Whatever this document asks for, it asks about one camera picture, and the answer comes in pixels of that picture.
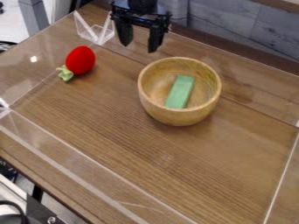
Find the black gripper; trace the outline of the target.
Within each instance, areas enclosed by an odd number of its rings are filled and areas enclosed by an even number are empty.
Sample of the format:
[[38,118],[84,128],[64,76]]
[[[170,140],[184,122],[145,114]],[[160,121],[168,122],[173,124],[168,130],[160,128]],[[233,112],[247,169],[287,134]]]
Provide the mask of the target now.
[[112,0],[109,5],[121,45],[128,46],[133,40],[132,26],[141,26],[149,28],[148,52],[154,53],[164,41],[172,13],[157,0]]

